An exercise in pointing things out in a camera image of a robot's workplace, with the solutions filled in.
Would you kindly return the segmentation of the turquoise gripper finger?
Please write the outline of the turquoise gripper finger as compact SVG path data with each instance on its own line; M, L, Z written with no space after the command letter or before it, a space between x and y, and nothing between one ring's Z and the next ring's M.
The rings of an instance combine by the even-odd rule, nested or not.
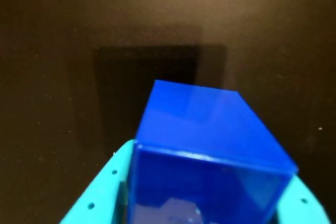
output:
M129 140L113 153L61 223L123 223L133 145Z
M281 195L272 222L277 224L329 223L324 207L298 177L294 176Z

